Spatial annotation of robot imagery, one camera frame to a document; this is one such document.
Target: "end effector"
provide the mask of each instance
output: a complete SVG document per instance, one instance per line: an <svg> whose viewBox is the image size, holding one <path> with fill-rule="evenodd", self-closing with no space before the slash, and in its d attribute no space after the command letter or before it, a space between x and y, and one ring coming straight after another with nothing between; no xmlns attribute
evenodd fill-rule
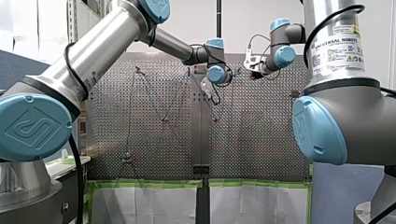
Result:
<svg viewBox="0 0 396 224"><path fill-rule="evenodd" d="M291 24L289 19L280 18L271 23L271 54L252 55L251 43L247 46L244 66L251 71L251 78L262 78L294 62L296 53L292 44L305 43L305 29L301 24Z"/></svg>

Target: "perforated metal panel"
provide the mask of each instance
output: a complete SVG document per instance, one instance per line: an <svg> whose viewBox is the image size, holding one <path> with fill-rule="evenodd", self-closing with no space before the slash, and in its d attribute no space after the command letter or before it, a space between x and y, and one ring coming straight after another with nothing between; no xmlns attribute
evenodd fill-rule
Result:
<svg viewBox="0 0 396 224"><path fill-rule="evenodd" d="M89 178L190 178L190 92L188 68L176 59L122 57L88 103ZM131 162L122 162L128 153Z"/></svg>
<svg viewBox="0 0 396 224"><path fill-rule="evenodd" d="M244 55L226 58L236 71ZM193 178L192 155L210 159L210 177L309 177L309 162L291 126L290 93L305 84L301 58L277 80L252 81L242 69L229 87L219 89L221 104L212 106L211 129L201 133L210 135L210 153L201 154L191 152L191 121L201 111L192 111L187 70L163 54L127 53L107 72L87 104L89 179ZM131 162L122 162L128 152Z"/></svg>
<svg viewBox="0 0 396 224"><path fill-rule="evenodd" d="M234 71L243 66L244 57L228 59ZM309 162L292 133L295 99L290 96L303 89L305 71L299 57L275 80L252 81L242 70L229 87L219 89L222 104L214 107L211 134L212 177L308 180Z"/></svg>

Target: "silver arm segment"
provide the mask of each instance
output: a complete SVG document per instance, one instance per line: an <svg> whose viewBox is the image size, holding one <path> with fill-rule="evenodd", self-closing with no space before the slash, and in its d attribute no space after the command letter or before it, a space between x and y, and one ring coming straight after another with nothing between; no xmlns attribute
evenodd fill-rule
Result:
<svg viewBox="0 0 396 224"><path fill-rule="evenodd" d="M57 127L59 124L61 125L61 128L58 129L61 132L57 132L55 135L49 135L47 133L49 129L38 129L38 132L43 133L36 137L47 136L48 139L39 139L40 141L23 139L15 142L15 146L6 144L7 140L3 140L8 139L9 135L6 133L9 129L5 127L4 130L0 130L0 148L3 149L0 151L0 159L35 161L48 157L59 147L62 147L67 141L67 134L71 132L71 123L79 115L79 103L84 101L93 86L136 40L150 43L153 47L179 58L187 65L207 63L209 80L210 76L218 83L225 83L230 79L225 69L222 39L211 39L206 43L207 46L202 45L198 48L189 46L165 31L156 29L157 24L164 22L166 20L164 18L169 16L163 14L166 9L156 11L161 7L169 7L167 1L157 1L154 3L158 4L157 6L153 6L152 2L147 1L114 0L111 4L111 12L72 46L66 53L67 55L50 66L43 74L26 76L0 97L0 106L3 108L8 106L14 108L17 105L9 101L2 101L4 98L18 101L19 107L22 105L30 107L35 104L40 104L43 107L39 111L45 113L30 110L35 111L36 114L29 115L33 119L25 120L25 123L44 122L48 123L53 130L59 128ZM57 107L59 111L49 110L53 106ZM21 118L13 117L12 114L6 112L2 114L0 111L0 118L6 120ZM14 123L10 122L5 126L19 125L18 122L21 120L14 121ZM21 132L13 133L16 134L17 140L25 135L35 138L34 134L23 133L25 130L22 128L24 128L23 122L20 126L15 127L15 130L18 129ZM44 146L30 144L30 142L41 143L49 140L51 143ZM24 151L15 152L13 148L24 148Z"/></svg>
<svg viewBox="0 0 396 224"><path fill-rule="evenodd" d="M207 53L203 47L193 48L160 28L153 29L141 41L180 59L184 64L207 63Z"/></svg>

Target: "black cable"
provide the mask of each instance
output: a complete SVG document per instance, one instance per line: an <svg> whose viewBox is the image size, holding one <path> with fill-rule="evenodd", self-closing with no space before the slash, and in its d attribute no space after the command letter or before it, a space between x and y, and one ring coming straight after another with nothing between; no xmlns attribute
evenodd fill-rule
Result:
<svg viewBox="0 0 396 224"><path fill-rule="evenodd" d="M216 95L218 96L218 101L217 102L215 102L214 100L213 100L213 96L210 98L210 100L213 102L213 104L214 105L219 105L219 104L221 104L221 98L220 98L220 96L219 96L219 92L218 92L218 90L216 90L216 87L215 87L215 85L212 83L212 87L213 87L213 90L215 90L215 93L216 93Z"/></svg>
<svg viewBox="0 0 396 224"><path fill-rule="evenodd" d="M84 175L82 173L81 159L79 158L78 148L74 140L73 134L70 134L69 145L73 152L76 162L77 182L78 182L78 210L76 224L82 224L84 215Z"/></svg>
<svg viewBox="0 0 396 224"><path fill-rule="evenodd" d="M392 213L394 210L396 210L396 203L393 203L391 206L389 206L387 209L385 209L382 213L380 213L378 216L376 216L375 218L373 218L369 224L376 224L378 223L380 220L382 220L382 218L386 217L387 215L389 215L390 213Z"/></svg>
<svg viewBox="0 0 396 224"><path fill-rule="evenodd" d="M381 87L380 90L383 91L383 92L387 92L387 93L389 93L389 94L391 94L393 96L396 96L396 91L393 91L393 90L390 90L390 89L387 89L387 88L384 88L384 87Z"/></svg>
<svg viewBox="0 0 396 224"><path fill-rule="evenodd" d="M306 43L304 46L305 66L308 67L308 51L311 47L312 41L315 39L315 37L321 31L321 29L323 29L327 25L327 22L329 22L331 19L333 19L334 17L336 17L344 12L356 10L356 13L359 14L359 13L363 12L364 9L365 9L365 6L363 6L363 5L354 5L354 6L350 6L350 7L345 7L343 9L340 9L340 10L335 11L334 13L330 14L317 27L315 27L315 29L311 32L311 35L309 35L308 39L306 40Z"/></svg>
<svg viewBox="0 0 396 224"><path fill-rule="evenodd" d="M279 71L277 72L277 75L275 77L268 77L268 76L263 76L265 79L269 80L269 81L274 81L275 79L279 78L280 76L280 71L282 69L279 69Z"/></svg>
<svg viewBox="0 0 396 224"><path fill-rule="evenodd" d="M70 43L64 48L64 60L66 61L66 67L69 73L76 79L78 84L81 86L81 88L84 90L84 97L82 101L85 101L88 99L88 96L90 93L88 92L87 87L85 86L84 82L81 80L81 78L78 76L76 73L76 70L71 66L70 64L70 59L69 59L69 50L70 48L74 45L75 43Z"/></svg>

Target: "white wall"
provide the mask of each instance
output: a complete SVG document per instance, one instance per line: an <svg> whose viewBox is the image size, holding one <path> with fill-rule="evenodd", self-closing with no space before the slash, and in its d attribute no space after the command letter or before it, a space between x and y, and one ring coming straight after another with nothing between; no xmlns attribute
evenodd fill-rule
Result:
<svg viewBox="0 0 396 224"><path fill-rule="evenodd" d="M249 39L255 34L269 35L271 22L279 17L288 17L292 22L304 22L303 6L297 0L222 2L222 34L227 53L244 53ZM367 75L377 78L382 86L393 85L394 82L396 87L396 78L394 80L389 75L390 66L396 63L396 59L390 57L393 0L357 2L366 6L366 10L360 14L360 27ZM187 43L205 43L208 38L216 36L216 0L171 0L171 17L160 27ZM264 40L257 38L253 42L253 49L259 52L266 45ZM134 43L128 51L156 50L142 43ZM297 46L296 51L302 54L303 46Z"/></svg>

